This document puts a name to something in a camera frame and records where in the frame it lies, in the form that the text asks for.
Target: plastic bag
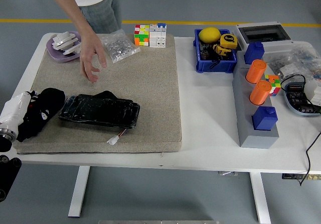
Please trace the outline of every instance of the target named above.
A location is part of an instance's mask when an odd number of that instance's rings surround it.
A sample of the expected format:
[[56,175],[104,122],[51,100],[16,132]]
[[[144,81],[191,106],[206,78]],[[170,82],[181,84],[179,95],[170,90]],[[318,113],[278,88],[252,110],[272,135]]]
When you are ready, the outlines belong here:
[[[293,49],[288,55],[274,58],[267,63],[280,80],[296,74],[302,74],[307,80],[321,78],[321,57],[308,42],[294,42]],[[295,76],[291,81],[302,81],[300,76]]]
[[140,52],[140,48],[130,41],[123,29],[102,37],[101,42],[113,63]]

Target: jeans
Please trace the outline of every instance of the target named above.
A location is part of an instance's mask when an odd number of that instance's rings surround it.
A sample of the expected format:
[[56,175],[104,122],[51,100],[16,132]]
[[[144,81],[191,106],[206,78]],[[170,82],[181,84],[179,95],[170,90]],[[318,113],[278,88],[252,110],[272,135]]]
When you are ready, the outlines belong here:
[[95,33],[112,33],[121,29],[119,0],[103,0],[79,8]]

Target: electronics box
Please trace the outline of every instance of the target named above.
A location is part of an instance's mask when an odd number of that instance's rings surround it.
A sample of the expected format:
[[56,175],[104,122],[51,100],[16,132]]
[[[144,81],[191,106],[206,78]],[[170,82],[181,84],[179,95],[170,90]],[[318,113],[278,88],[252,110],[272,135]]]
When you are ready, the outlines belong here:
[[242,51],[246,51],[251,42],[261,42],[264,47],[263,60],[266,62],[289,54],[293,48],[293,41],[280,22],[239,24],[233,34]]
[[[196,71],[199,73],[203,72],[225,72],[232,73],[233,69],[237,63],[235,50],[232,49],[232,53],[229,54],[228,60],[221,60],[215,67],[213,66],[214,62],[212,60],[201,60],[200,56],[200,43],[199,43],[199,33],[202,29],[195,29],[195,40],[193,41],[193,45],[195,46],[196,51]],[[230,33],[229,30],[223,29],[220,30],[221,35]]]

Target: blue bin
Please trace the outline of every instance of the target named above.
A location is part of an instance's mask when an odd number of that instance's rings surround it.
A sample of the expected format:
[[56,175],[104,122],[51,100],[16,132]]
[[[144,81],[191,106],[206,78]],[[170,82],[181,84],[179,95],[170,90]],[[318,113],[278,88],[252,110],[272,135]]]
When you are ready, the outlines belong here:
[[[234,67],[237,63],[235,50],[232,49],[232,54],[229,54],[228,60],[221,60],[219,64],[217,64],[214,68],[210,69],[210,66],[213,65],[211,60],[201,60],[200,57],[200,43],[199,43],[199,33],[202,29],[195,29],[195,40],[193,41],[193,45],[195,46],[196,51],[196,71],[199,73],[203,72],[225,72],[232,73]],[[220,33],[228,34],[230,33],[227,29],[220,30]]]

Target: beige mat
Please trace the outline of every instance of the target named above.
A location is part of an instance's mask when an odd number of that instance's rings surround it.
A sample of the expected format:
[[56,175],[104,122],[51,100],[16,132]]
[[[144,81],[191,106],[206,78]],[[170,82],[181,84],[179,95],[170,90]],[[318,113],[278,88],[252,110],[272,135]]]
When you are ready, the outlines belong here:
[[176,152],[181,143],[181,117],[174,37],[167,34],[166,48],[140,47],[119,62],[108,62],[91,84],[80,75],[79,59],[55,61],[45,52],[32,90],[53,87],[66,96],[95,95],[109,90],[118,98],[140,105],[137,125],[127,130],[114,146],[107,140],[122,131],[118,128],[64,122],[55,115],[36,136],[22,143],[15,141],[19,154],[34,153],[149,153]]

